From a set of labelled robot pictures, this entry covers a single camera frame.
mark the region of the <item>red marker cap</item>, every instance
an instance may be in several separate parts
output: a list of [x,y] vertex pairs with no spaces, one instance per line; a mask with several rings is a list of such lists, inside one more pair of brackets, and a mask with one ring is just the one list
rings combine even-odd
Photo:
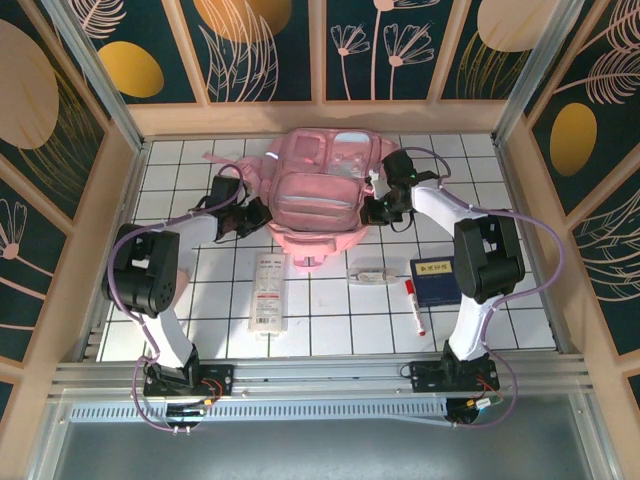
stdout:
[[407,293],[409,295],[413,295],[414,293],[416,293],[415,289],[413,288],[413,282],[411,280],[407,280],[406,282],[404,282],[404,284],[407,287]]

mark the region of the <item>white marker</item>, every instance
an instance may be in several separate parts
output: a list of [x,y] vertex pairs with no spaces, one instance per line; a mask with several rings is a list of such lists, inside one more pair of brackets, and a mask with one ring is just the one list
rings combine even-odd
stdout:
[[424,337],[426,335],[426,331],[424,329],[424,323],[422,322],[422,316],[420,315],[420,305],[418,305],[418,297],[416,297],[416,290],[413,287],[413,282],[411,280],[407,280],[404,284],[407,287],[407,294],[411,301],[413,318],[416,320],[416,326],[418,327],[418,335]]

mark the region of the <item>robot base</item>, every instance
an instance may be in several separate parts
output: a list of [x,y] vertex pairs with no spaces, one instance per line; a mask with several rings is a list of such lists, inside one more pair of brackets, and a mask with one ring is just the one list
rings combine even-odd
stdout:
[[[196,378],[202,381],[208,381],[219,394],[217,385],[213,381],[217,381],[224,391],[220,396],[225,397],[231,395],[233,388],[233,365],[198,365]],[[149,399],[158,398],[174,398],[174,397],[211,397],[211,388],[206,383],[198,382],[193,387],[189,385],[181,385],[172,381],[172,378],[163,376],[162,370],[149,368],[147,378],[144,384],[144,396]]]
[[482,392],[484,385],[478,377],[494,390],[500,389],[496,364],[488,354],[460,361],[451,352],[448,341],[439,361],[416,361],[408,366],[414,393]]

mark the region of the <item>backpack strap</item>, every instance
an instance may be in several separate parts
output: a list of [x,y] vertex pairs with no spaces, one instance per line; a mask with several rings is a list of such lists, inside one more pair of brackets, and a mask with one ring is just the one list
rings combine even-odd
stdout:
[[244,157],[234,162],[233,160],[229,160],[227,158],[219,157],[217,155],[213,155],[211,152],[205,152],[202,155],[202,158],[206,158],[211,163],[219,163],[222,165],[235,165],[242,170],[242,176],[244,181],[251,187],[252,190],[256,192],[260,191],[260,175],[259,175],[259,166],[255,165],[256,160],[259,162],[260,159],[257,157]]

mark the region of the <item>blue box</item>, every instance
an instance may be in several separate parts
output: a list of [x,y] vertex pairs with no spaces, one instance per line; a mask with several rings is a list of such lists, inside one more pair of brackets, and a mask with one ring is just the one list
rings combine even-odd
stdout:
[[418,258],[410,264],[421,308],[460,303],[462,294],[453,274],[453,257]]

